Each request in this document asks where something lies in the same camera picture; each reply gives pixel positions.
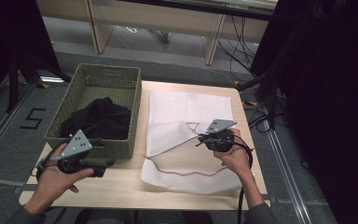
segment wrist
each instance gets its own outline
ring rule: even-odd
[[[240,168],[234,172],[240,179],[242,178],[253,178],[252,171],[246,168]]]
[[[43,197],[34,194],[31,197],[30,201],[26,205],[24,205],[24,209],[33,215],[41,216],[48,210],[51,204],[52,202],[50,202],[49,200],[46,200]]]
[[[251,170],[241,170],[236,174],[244,187],[255,185],[255,177]]]

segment person's right hand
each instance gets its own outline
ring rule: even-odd
[[[243,144],[239,137],[241,137],[240,130],[231,128],[234,135],[234,141],[239,144]],[[251,170],[248,160],[248,155],[243,147],[233,145],[228,152],[214,151],[213,155],[222,161],[222,165],[225,165],[235,174],[239,175],[242,172],[248,172]]]

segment black tripod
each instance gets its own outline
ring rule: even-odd
[[[18,70],[30,83],[36,83],[40,78],[37,68],[46,69],[64,81],[71,81],[59,67],[35,0],[0,0],[0,48],[9,58],[7,112],[18,102]]]

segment person's left hand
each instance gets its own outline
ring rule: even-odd
[[[66,143],[62,144],[54,152],[52,156],[59,156],[66,147]],[[48,161],[46,169],[39,177],[39,182],[34,195],[30,201],[24,205],[25,210],[35,215],[42,215],[51,204],[60,198],[67,189],[77,193],[78,189],[74,185],[75,182],[91,176],[94,171],[92,169],[84,169],[74,174],[65,174],[58,167],[56,161]]]

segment black cloth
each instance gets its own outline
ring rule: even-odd
[[[109,97],[97,99],[62,123],[61,137],[67,138],[81,129],[89,139],[125,140],[130,120],[131,111],[127,107],[114,104]]]

